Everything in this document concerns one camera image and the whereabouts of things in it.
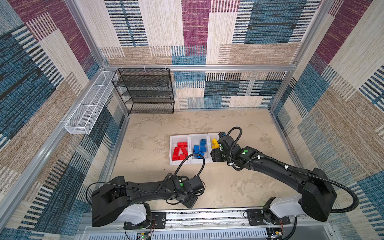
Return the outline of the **yellow brick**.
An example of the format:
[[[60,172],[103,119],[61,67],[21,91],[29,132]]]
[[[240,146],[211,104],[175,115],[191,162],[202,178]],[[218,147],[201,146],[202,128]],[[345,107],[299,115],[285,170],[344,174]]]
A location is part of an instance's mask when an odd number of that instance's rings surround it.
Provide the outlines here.
[[[216,139],[212,139],[212,149],[219,149],[220,145]]]

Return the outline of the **blue long brick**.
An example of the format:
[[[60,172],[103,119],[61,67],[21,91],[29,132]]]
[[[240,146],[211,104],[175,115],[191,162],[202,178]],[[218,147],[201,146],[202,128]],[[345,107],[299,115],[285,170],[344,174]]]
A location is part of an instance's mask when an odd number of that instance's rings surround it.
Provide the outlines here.
[[[201,152],[206,152],[207,151],[207,142],[206,142],[206,139],[201,139],[200,140],[200,151]]]

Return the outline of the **red long diagonal brick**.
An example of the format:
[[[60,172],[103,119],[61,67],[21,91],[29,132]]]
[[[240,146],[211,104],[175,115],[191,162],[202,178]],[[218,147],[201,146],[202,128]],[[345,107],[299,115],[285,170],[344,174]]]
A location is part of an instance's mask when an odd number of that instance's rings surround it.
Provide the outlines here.
[[[182,161],[188,156],[187,149],[180,149],[179,159]]]

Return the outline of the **red long brick tall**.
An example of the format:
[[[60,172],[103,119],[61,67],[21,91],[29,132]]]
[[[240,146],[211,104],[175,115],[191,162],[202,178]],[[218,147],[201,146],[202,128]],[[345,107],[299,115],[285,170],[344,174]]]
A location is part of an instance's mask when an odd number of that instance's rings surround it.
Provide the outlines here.
[[[180,160],[179,152],[180,152],[180,148],[179,147],[175,147],[173,155],[172,155],[172,161],[179,161]]]

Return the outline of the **red wide brick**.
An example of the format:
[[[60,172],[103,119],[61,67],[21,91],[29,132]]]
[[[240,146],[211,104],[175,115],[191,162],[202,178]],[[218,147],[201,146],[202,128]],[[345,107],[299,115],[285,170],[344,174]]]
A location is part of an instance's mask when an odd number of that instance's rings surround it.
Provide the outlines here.
[[[179,142],[179,143],[177,143],[177,147],[180,149],[187,149],[188,143],[187,142]]]

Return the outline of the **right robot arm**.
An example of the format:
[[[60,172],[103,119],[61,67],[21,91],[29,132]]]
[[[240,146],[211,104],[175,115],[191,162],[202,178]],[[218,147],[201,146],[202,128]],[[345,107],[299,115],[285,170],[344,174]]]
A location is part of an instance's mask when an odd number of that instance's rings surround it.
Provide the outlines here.
[[[297,200],[303,214],[325,222],[337,198],[326,173],[318,168],[312,171],[287,165],[251,147],[241,148],[224,132],[219,133],[219,148],[211,152],[213,162],[226,162],[237,171],[250,170],[272,177],[292,189],[301,197]]]

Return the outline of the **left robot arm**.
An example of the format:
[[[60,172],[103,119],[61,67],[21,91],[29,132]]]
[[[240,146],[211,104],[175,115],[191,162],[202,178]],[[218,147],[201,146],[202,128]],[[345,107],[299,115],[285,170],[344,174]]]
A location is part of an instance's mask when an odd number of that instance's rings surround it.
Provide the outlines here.
[[[162,181],[150,183],[126,182],[115,177],[91,194],[92,226],[102,227],[117,220],[128,207],[154,200],[177,200],[192,209],[205,190],[200,176],[189,179],[169,173]]]

